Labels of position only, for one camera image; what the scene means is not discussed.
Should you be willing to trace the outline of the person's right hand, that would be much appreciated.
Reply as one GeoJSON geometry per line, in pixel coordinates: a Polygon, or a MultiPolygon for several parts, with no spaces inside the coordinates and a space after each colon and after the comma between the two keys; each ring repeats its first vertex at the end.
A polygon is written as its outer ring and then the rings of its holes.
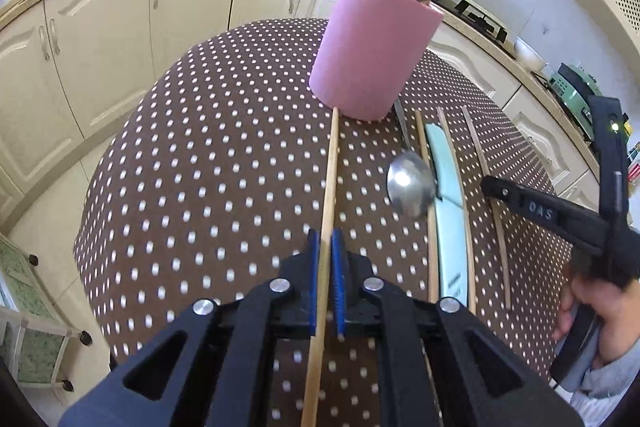
{"type": "Polygon", "coordinates": [[[592,368],[600,369],[626,355],[639,340],[639,282],[633,280],[620,289],[610,282],[572,273],[570,268],[565,276],[552,338],[559,341],[568,334],[574,322],[570,310],[575,303],[585,303],[603,321],[592,368]]]}

